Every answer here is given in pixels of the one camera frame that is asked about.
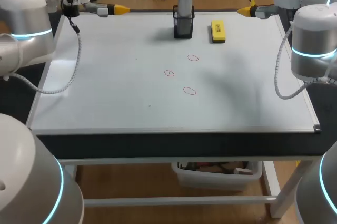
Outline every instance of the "black cable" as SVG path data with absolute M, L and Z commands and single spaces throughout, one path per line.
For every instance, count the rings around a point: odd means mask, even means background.
M 62 10 L 62 13 L 63 13 L 63 8 L 64 8 L 64 7 L 63 7 L 63 5 L 64 5 L 63 1 L 64 1 L 64 0 L 61 0 L 61 10 Z M 73 0 L 67 0 L 67 1 L 68 1 L 68 3 L 70 3 L 71 6 L 73 6 Z M 72 21 L 72 18 L 69 17 L 69 16 L 66 16 L 66 17 L 68 18 L 69 24 L 70 24 L 70 26 L 72 27 L 72 29 L 73 29 L 76 33 L 79 33 L 79 32 L 80 32 L 80 29 L 77 27 L 76 24 L 74 24 L 74 22 Z

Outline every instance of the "black pen holder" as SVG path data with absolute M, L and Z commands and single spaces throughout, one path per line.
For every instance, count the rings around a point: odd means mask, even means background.
M 193 33 L 194 7 L 190 17 L 178 16 L 178 6 L 173 6 L 173 36 L 174 38 L 192 38 Z

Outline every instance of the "white table surface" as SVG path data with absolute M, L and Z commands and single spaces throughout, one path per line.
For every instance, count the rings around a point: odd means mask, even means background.
M 225 22 L 224 44 L 210 42 L 213 19 Z M 278 16 L 196 13 L 190 40 L 173 38 L 172 13 L 81 15 L 73 21 L 83 43 L 78 74 L 64 93 L 36 96 L 27 125 L 38 135 L 313 132 L 318 124 L 306 91 L 291 100 L 275 93 L 284 35 Z M 65 85 L 75 65 L 76 35 L 67 20 L 60 27 L 56 55 L 45 69 L 46 90 Z M 301 84 L 291 73 L 290 51 L 287 43 L 279 71 L 283 94 Z

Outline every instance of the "whiteboard eraser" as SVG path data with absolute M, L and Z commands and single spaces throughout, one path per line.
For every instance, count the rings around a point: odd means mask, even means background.
M 213 43 L 225 43 L 226 31 L 223 20 L 211 21 L 212 41 Z

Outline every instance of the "red marker drawing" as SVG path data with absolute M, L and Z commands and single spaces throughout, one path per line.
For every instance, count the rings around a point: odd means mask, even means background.
M 193 54 L 188 55 L 187 58 L 192 62 L 196 62 L 199 60 L 199 58 Z
M 171 70 L 165 70 L 164 73 L 167 76 L 174 76 L 174 73 Z
M 188 95 L 195 95 L 196 91 L 190 87 L 184 87 L 184 92 Z

